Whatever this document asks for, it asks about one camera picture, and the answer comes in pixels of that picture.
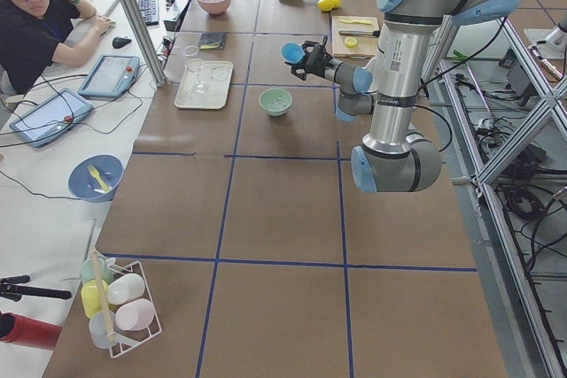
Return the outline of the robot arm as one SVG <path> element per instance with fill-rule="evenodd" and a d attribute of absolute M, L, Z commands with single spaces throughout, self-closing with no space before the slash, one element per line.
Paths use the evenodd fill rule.
<path fill-rule="evenodd" d="M 324 42 L 286 43 L 282 55 L 301 80 L 317 75 L 339 86 L 336 115 L 369 113 L 369 132 L 351 154 L 363 192 L 415 192 L 439 177 L 438 149 L 411 124 L 430 37 L 445 17 L 458 27 L 512 13 L 520 0 L 377 0 L 383 12 L 377 54 L 365 69 L 335 59 Z"/>

